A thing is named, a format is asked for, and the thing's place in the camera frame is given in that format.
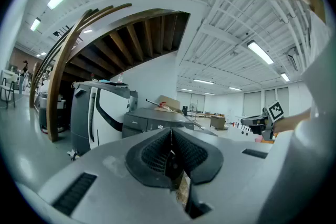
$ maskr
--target white wall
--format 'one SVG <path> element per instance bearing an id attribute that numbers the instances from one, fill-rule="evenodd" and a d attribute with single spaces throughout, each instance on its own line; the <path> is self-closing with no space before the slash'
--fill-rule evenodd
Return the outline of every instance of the white wall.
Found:
<path id="1" fill-rule="evenodd" d="M 157 57 L 123 73 L 124 83 L 138 92 L 138 108 L 151 108 L 146 99 L 157 102 L 160 95 L 175 99 L 177 82 L 177 52 Z M 118 76 L 110 79 L 117 82 Z"/>
<path id="2" fill-rule="evenodd" d="M 278 87 L 261 89 L 261 109 L 265 103 L 264 91 L 270 89 L 288 87 L 289 92 L 289 116 L 296 115 L 311 107 L 312 97 L 303 82 L 283 84 Z M 244 93 L 232 93 L 205 97 L 205 111 L 222 113 L 227 122 L 239 122 L 243 118 Z"/>

